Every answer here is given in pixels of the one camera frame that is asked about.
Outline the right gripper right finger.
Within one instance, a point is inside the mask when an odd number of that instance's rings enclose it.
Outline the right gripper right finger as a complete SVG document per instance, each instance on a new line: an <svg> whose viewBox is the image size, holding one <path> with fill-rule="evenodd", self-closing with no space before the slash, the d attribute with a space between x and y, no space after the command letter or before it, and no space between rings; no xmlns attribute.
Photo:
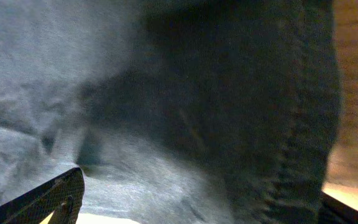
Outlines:
<svg viewBox="0 0 358 224"><path fill-rule="evenodd" d="M318 224L358 224L358 211L323 193Z"/></svg>

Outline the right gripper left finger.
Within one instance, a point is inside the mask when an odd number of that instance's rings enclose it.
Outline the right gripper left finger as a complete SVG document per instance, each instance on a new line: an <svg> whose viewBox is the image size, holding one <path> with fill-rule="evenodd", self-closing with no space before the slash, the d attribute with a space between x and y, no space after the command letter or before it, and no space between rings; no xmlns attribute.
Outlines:
<svg viewBox="0 0 358 224"><path fill-rule="evenodd" d="M0 206L2 224L75 224L85 192L83 172L72 168L50 181Z"/></svg>

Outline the navy blue shorts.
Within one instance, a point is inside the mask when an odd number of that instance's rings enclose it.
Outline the navy blue shorts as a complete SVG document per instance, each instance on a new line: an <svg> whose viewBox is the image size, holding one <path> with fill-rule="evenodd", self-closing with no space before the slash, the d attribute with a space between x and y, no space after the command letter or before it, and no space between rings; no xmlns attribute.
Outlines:
<svg viewBox="0 0 358 224"><path fill-rule="evenodd" d="M332 1L0 1L0 205L80 167L85 213L316 223L333 26Z"/></svg>

